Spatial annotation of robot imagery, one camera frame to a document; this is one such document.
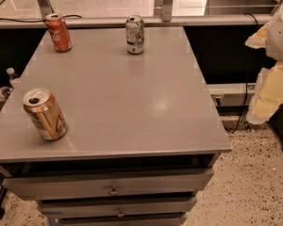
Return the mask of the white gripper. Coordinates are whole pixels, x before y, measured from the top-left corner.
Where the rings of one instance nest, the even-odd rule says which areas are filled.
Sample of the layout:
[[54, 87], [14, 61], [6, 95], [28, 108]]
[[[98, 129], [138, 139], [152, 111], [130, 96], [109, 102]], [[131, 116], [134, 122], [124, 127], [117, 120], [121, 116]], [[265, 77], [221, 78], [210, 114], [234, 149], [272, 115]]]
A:
[[246, 113], [251, 124], [268, 121], [283, 104], [283, 4], [269, 23], [250, 36], [245, 45], [265, 48], [268, 57], [278, 62], [272, 69], [262, 68], [258, 74], [255, 94]]

